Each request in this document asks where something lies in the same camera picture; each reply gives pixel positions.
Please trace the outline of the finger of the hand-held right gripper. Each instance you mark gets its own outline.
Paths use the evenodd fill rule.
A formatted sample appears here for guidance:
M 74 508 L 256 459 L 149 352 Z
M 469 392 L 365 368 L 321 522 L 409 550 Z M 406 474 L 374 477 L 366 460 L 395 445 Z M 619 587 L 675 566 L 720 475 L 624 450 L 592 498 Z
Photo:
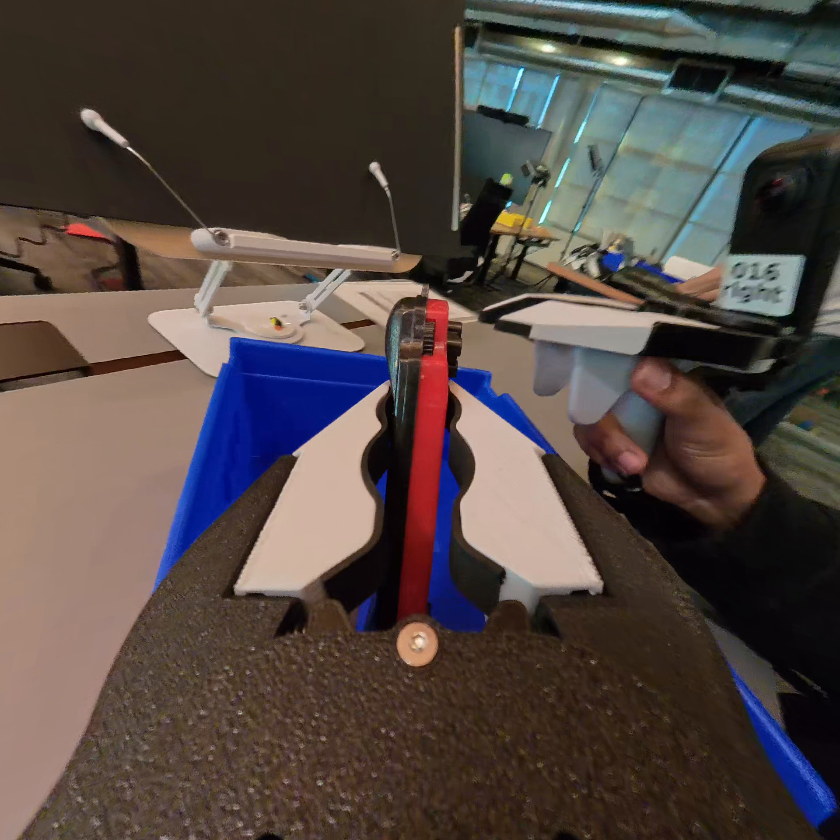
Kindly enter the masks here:
M 533 391 L 552 396 L 569 384 L 574 349 L 635 356 L 648 342 L 648 315 L 620 301 L 525 294 L 492 304 L 479 321 L 534 348 Z
M 661 413 L 631 393 L 638 359 L 690 360 L 691 348 L 647 346 L 668 329 L 676 331 L 678 340 L 718 330 L 687 318 L 620 308 L 519 308 L 494 314 L 492 324 L 534 344 L 534 392 L 551 396 L 568 390 L 569 418 L 577 425 L 594 425 L 608 413 L 622 425 L 660 425 Z

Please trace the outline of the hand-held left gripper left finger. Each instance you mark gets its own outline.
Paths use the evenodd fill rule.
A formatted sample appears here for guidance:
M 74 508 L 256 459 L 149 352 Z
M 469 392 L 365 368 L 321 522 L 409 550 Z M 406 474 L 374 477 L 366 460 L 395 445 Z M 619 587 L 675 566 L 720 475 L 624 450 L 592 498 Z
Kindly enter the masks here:
M 236 596 L 326 600 L 353 610 L 340 573 L 362 561 L 382 535 L 384 503 L 368 467 L 387 431 L 388 382 L 377 386 L 293 454 L 294 464 L 234 583 Z

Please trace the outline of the large black board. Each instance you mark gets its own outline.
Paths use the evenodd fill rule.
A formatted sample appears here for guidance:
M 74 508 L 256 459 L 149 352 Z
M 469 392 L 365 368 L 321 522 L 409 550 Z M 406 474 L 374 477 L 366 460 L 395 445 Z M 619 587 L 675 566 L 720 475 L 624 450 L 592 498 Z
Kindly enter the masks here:
M 465 2 L 2 2 L 2 205 L 459 247 Z

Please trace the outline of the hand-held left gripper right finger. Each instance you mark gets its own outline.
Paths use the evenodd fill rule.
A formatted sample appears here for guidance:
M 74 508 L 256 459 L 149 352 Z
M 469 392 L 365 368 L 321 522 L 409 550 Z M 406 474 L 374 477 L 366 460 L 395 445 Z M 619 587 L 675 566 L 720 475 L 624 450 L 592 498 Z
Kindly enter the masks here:
M 448 467 L 458 488 L 449 572 L 484 615 L 544 596 L 602 595 L 604 583 L 555 485 L 548 453 L 456 382 Z

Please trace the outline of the red handheld game toy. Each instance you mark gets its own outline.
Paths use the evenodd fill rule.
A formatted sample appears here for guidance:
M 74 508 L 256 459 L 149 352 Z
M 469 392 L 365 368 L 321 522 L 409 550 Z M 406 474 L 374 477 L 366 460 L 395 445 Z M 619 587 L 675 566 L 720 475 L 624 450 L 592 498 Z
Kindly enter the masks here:
M 390 559 L 375 616 L 391 627 L 427 611 L 434 563 L 449 379 L 457 372 L 462 326 L 427 286 L 399 300 L 386 324 L 391 385 L 385 523 Z

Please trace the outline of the paper sheet in plastic sleeve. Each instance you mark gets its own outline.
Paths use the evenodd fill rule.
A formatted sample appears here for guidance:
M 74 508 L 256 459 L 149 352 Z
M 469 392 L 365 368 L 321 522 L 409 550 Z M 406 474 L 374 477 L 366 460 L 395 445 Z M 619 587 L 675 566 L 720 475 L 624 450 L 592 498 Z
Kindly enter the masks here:
M 384 327 L 400 300 L 416 298 L 422 290 L 422 285 L 410 280 L 346 280 L 331 298 L 342 300 L 368 320 Z

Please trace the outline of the white laptop stand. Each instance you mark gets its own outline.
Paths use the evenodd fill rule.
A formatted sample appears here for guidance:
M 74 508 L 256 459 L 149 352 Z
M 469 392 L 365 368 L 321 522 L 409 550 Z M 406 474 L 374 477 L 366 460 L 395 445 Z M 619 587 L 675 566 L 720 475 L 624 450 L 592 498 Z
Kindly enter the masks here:
M 283 238 L 273 234 L 222 228 L 230 247 L 215 245 L 202 229 L 191 232 L 191 244 L 203 256 L 212 257 L 203 284 L 191 308 L 155 311 L 150 326 L 200 371 L 217 377 L 228 362 L 232 339 L 269 344 L 297 345 L 321 350 L 357 352 L 364 341 L 348 328 L 321 313 L 319 308 L 350 278 L 353 270 L 401 273 L 419 258 L 395 247 L 329 245 Z M 324 280 L 298 300 L 279 300 L 218 306 L 214 300 L 234 263 L 265 262 L 272 265 L 310 265 L 331 269 Z M 287 327 L 273 330 L 270 317 Z

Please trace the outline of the large black monitor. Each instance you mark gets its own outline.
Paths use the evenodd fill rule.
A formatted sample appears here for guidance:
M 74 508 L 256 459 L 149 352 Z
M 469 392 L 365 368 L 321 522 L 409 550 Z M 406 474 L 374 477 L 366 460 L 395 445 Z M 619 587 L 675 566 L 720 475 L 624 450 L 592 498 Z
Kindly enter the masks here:
M 552 132 L 470 110 L 464 112 L 462 124 L 461 195 L 476 199 L 487 179 L 501 183 L 501 177 L 510 174 L 510 201 L 522 205 L 531 183 L 522 173 L 522 166 L 527 161 L 542 162 Z

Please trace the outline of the black office chair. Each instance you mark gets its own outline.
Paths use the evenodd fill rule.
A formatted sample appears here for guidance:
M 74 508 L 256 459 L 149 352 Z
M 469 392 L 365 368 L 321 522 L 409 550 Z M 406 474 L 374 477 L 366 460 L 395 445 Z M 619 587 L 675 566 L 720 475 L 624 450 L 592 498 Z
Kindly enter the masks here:
M 472 281 L 475 273 L 486 267 L 493 234 L 491 229 L 499 215 L 505 210 L 511 200 L 512 189 L 487 178 L 481 187 L 477 199 L 472 203 L 460 226 L 460 243 L 473 252 L 467 260 L 469 266 L 462 278 L 461 284 Z

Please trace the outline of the person's right hand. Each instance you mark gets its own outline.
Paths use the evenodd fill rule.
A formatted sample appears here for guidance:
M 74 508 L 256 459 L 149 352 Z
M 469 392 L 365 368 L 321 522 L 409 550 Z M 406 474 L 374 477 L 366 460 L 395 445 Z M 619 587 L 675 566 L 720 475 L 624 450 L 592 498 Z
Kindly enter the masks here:
M 613 413 L 575 425 L 578 445 L 597 465 L 640 478 L 649 495 L 709 529 L 734 528 L 767 480 L 749 436 L 703 384 L 669 362 L 642 359 L 631 385 L 663 418 L 653 453 L 647 455 Z

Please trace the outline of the blue plastic bin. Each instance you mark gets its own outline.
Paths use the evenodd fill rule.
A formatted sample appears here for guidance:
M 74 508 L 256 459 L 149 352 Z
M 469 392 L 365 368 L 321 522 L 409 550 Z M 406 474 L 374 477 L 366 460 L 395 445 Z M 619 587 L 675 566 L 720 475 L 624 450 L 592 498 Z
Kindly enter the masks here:
M 153 592 L 195 540 L 279 457 L 292 455 L 366 397 L 385 381 L 386 373 L 381 356 L 233 339 L 198 435 Z M 455 382 L 547 453 L 554 453 L 522 406 L 492 388 L 491 373 L 462 366 Z M 429 586 L 431 616 L 450 631 L 477 633 L 487 617 L 460 594 L 448 569 L 456 493 L 455 478 L 444 464 Z M 737 670 L 732 673 L 773 768 L 807 821 L 823 827 L 838 814 L 834 793 Z

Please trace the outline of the person's right forearm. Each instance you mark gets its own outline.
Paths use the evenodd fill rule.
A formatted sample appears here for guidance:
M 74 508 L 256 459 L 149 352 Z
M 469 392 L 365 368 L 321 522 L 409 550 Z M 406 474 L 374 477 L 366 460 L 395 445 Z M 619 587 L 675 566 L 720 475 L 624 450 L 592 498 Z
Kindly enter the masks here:
M 752 508 L 713 530 L 651 499 L 635 528 L 783 677 L 838 704 L 838 510 L 771 471 Z

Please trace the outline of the dark desk flap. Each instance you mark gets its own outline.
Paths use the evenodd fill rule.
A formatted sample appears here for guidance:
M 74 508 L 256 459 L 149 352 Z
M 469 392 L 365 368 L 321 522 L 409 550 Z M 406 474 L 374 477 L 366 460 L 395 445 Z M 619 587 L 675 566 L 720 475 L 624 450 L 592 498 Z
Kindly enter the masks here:
M 89 363 L 58 328 L 46 321 L 1 324 L 1 383 L 45 375 L 86 373 Z

